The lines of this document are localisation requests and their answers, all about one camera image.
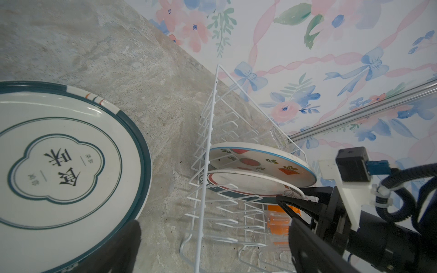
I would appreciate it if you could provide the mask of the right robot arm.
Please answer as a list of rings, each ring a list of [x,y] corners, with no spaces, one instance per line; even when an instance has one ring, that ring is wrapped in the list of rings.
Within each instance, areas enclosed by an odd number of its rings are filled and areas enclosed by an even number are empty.
[[[346,251],[383,273],[436,272],[435,241],[366,212],[353,230],[337,188],[309,188],[304,193],[319,200],[276,196],[291,217],[288,244],[297,272],[355,273],[343,258]]]

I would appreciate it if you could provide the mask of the red green rimmed plate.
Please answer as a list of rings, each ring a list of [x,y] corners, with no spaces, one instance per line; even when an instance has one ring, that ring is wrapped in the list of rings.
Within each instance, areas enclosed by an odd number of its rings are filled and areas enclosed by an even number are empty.
[[[207,188],[225,197],[265,205],[275,205],[278,195],[305,199],[304,192],[296,186],[269,175],[244,170],[209,171]]]

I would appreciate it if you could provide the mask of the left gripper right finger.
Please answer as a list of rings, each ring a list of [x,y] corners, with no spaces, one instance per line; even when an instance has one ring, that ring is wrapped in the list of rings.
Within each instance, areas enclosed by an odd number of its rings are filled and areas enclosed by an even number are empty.
[[[319,220],[317,232],[307,224],[294,218],[289,227],[289,246],[293,264],[299,273],[356,273],[323,238],[336,232],[340,220]]]

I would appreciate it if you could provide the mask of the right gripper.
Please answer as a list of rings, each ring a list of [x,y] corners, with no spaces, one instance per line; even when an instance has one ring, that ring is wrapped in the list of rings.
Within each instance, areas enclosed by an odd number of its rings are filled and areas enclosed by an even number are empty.
[[[281,195],[275,199],[293,221],[300,221],[310,228],[337,253],[344,254],[349,251],[378,270],[393,268],[388,262],[393,253],[386,246],[389,242],[389,230],[393,226],[362,211],[360,226],[353,230],[337,188],[307,188],[308,201]],[[311,217],[310,223],[294,212],[292,207],[307,213]]]

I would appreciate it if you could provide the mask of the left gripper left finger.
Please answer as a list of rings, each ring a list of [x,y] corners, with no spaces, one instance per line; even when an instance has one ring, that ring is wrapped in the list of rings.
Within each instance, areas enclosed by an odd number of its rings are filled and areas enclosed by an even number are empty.
[[[109,241],[73,269],[74,273],[131,273],[141,244],[141,227],[129,221]]]

